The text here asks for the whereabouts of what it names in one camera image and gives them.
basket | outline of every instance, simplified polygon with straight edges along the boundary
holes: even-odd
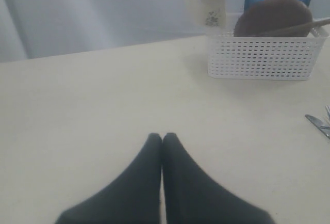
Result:
[[[323,27],[314,37],[234,37],[240,13],[227,15],[220,34],[208,32],[208,74],[214,78],[307,80],[329,36]]]

table surface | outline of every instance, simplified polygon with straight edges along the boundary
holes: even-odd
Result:
[[[0,223],[54,223],[151,132],[176,132],[278,224],[328,223],[330,144],[304,115],[330,104],[330,43],[303,82],[211,78],[205,47],[194,37],[1,64]]]

brown round object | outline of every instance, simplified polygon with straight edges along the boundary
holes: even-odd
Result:
[[[265,0],[254,4],[237,21],[234,36],[263,36],[260,33],[313,21],[311,11],[299,0]],[[307,37],[310,28],[277,37]]]

knife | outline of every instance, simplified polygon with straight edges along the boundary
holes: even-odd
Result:
[[[315,125],[326,137],[330,139],[330,126],[321,121],[320,119],[313,117],[311,115],[305,115],[305,117]]]

perforated basket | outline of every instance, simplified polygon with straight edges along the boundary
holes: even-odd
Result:
[[[226,30],[208,34],[208,74],[214,78],[307,80],[329,36],[323,27],[307,38],[233,37],[240,13]]]

